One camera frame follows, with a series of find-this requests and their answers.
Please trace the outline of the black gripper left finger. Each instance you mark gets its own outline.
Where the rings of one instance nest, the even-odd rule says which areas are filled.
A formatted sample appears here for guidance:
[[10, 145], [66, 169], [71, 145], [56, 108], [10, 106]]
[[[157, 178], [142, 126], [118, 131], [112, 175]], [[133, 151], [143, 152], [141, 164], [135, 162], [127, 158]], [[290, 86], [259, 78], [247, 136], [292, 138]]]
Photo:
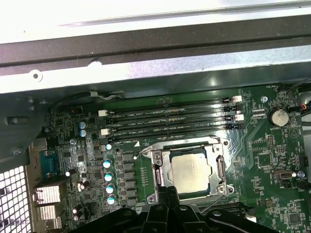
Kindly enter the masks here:
[[121, 208], [90, 223], [82, 225], [72, 233], [169, 233], [170, 218], [169, 189], [160, 188], [158, 204], [147, 205], [140, 214], [129, 208]]

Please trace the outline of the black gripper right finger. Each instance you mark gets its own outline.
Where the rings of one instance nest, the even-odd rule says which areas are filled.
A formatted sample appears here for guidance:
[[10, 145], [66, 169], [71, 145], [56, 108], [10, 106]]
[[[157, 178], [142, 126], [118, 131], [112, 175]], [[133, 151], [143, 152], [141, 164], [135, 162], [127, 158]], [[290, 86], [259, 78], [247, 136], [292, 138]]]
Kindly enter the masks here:
[[178, 233], [274, 233], [268, 227], [223, 209], [211, 209], [206, 215], [180, 203], [177, 190], [170, 187], [170, 210]]

